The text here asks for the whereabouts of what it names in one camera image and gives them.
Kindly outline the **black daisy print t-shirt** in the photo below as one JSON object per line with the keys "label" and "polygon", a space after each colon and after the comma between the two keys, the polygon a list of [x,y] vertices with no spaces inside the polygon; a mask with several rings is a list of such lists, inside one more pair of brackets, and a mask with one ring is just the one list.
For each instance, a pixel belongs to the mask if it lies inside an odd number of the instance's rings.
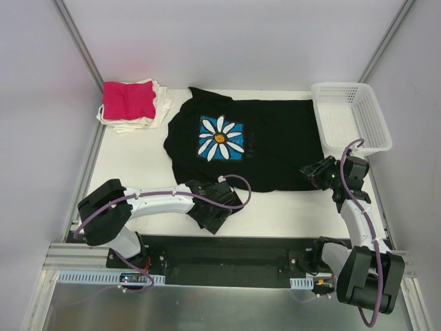
{"label": "black daisy print t-shirt", "polygon": [[300,172],[324,158],[312,100],[234,100],[191,87],[163,147],[177,183],[216,181],[254,192],[312,191]]}

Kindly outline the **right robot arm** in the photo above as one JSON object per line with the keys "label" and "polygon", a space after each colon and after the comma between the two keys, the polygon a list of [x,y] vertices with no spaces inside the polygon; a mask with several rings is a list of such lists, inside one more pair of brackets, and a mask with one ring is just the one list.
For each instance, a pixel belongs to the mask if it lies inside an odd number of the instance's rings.
{"label": "right robot arm", "polygon": [[328,156],[300,171],[316,188],[332,190],[332,200],[351,243],[319,237],[313,248],[298,258],[297,267],[310,274],[332,273],[341,303],[370,310],[374,315],[392,313],[405,263],[391,252],[373,224],[371,199],[362,189],[368,162],[355,156],[344,161]]}

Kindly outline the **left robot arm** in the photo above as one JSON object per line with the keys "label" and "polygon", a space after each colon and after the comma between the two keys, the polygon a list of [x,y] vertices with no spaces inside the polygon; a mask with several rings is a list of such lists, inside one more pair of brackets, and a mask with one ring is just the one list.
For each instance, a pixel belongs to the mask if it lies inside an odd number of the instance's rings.
{"label": "left robot arm", "polygon": [[156,214],[186,214],[201,229],[216,234],[226,219],[247,205],[241,201],[227,177],[216,183],[189,180],[169,188],[129,188],[110,179],[79,202],[79,224],[75,239],[89,246],[105,245],[130,268],[148,269],[150,259],[141,235],[127,222]]}

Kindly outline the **white plastic basket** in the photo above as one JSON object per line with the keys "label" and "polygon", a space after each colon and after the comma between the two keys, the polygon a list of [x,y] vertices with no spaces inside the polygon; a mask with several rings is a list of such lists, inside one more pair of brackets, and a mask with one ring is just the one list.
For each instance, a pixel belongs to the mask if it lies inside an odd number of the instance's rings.
{"label": "white plastic basket", "polygon": [[389,129],[371,86],[354,82],[315,83],[311,86],[321,144],[340,154],[350,142],[363,139],[359,155],[392,148]]}

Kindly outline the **white folded t-shirt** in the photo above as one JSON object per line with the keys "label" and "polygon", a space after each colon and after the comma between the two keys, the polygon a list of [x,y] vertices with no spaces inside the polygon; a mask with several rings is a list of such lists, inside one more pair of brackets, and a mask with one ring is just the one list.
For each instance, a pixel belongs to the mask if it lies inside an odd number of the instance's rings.
{"label": "white folded t-shirt", "polygon": [[100,105],[96,118],[101,122],[101,124],[111,127],[116,133],[123,134],[133,130],[144,130],[144,129],[156,129],[159,128],[165,119],[169,110],[172,109],[173,99],[170,92],[166,87],[160,86],[157,81],[153,79],[144,79],[137,81],[135,83],[145,83],[152,81],[153,89],[156,93],[156,98],[154,99],[154,106],[156,108],[156,116],[154,119],[148,119],[142,117],[135,120],[105,120],[103,118],[104,106]]}

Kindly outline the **pink folded t-shirt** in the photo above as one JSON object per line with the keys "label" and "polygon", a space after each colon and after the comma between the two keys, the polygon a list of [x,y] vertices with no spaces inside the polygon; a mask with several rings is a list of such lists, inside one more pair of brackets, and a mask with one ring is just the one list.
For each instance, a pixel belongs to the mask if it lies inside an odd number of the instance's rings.
{"label": "pink folded t-shirt", "polygon": [[154,119],[155,98],[152,81],[145,83],[106,81],[103,86],[103,118],[129,121],[142,117]]}

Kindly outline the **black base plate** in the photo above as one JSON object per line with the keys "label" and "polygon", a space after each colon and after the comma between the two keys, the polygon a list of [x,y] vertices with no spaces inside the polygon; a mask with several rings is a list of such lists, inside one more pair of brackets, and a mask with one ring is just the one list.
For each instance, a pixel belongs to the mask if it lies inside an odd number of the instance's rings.
{"label": "black base plate", "polygon": [[142,235],[149,272],[168,285],[288,288],[307,275],[330,278],[312,264],[314,238]]}

